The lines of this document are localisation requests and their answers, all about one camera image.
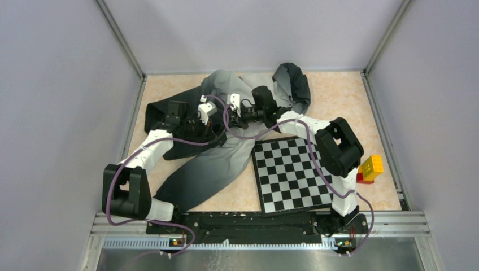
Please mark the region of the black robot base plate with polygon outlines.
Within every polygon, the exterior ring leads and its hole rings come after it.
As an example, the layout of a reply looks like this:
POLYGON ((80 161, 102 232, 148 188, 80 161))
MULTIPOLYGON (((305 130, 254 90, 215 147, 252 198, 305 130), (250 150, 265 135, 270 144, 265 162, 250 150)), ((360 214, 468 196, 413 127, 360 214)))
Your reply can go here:
POLYGON ((356 237, 368 231, 365 215, 343 226, 329 212, 297 212, 264 217, 260 212, 188 212, 177 215, 178 227, 150 222, 147 234, 194 237, 194 244, 314 244, 327 237, 356 237))

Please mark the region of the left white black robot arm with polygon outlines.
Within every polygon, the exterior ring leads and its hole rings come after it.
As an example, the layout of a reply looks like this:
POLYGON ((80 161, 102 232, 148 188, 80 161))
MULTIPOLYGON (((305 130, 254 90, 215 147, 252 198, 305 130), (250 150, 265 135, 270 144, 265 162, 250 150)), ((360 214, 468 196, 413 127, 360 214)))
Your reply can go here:
POLYGON ((175 205, 151 196, 148 175, 175 143, 205 147, 215 144, 210 131, 211 117, 217 111, 212 102, 201 102, 193 113, 188 113, 185 102, 168 103, 162 117, 154 117, 146 139, 126 159, 109 164, 103 172, 102 211, 109 222, 112 216, 126 221, 159 221, 167 233, 175 233, 181 218, 175 214, 175 205))

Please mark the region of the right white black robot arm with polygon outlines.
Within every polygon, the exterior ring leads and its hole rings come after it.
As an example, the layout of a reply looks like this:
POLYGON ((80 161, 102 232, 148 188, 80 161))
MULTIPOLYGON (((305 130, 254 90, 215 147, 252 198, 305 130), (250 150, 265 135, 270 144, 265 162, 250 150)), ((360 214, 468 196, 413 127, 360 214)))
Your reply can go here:
POLYGON ((230 120, 246 127, 249 123, 262 122, 268 130, 292 134, 314 144, 310 150, 318 152, 314 163, 320 162, 320 174, 327 171, 332 176, 328 187, 334 194, 331 207, 331 225, 339 233, 354 226, 359 214, 356 199, 356 176, 364 149, 348 122, 341 117, 334 120, 318 120, 280 107, 266 86, 252 90, 254 103, 247 107, 238 94, 227 99, 232 112, 230 120))

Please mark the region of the grey gradient zip jacket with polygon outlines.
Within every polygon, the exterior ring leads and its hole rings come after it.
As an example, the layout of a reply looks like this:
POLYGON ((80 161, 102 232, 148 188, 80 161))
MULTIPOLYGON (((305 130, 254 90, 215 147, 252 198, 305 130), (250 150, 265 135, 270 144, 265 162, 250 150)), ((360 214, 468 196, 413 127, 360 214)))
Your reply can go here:
MULTIPOLYGON (((237 93, 242 99, 252 101, 252 90, 258 86, 267 86, 278 106, 291 108, 297 113, 306 113, 311 104, 308 79, 294 63, 282 63, 271 76, 260 73, 238 76, 231 71, 217 70, 195 88, 149 103, 144 130, 148 133, 164 119, 171 100, 187 102, 188 115, 192 115, 202 95, 211 94, 226 100, 227 95, 237 93)), ((179 167, 167 177, 154 197, 178 206, 182 212, 200 205, 244 171, 255 145, 253 136, 266 130, 262 121, 250 123, 247 129, 233 128, 232 131, 241 138, 227 132, 227 140, 221 147, 205 150, 179 167)))

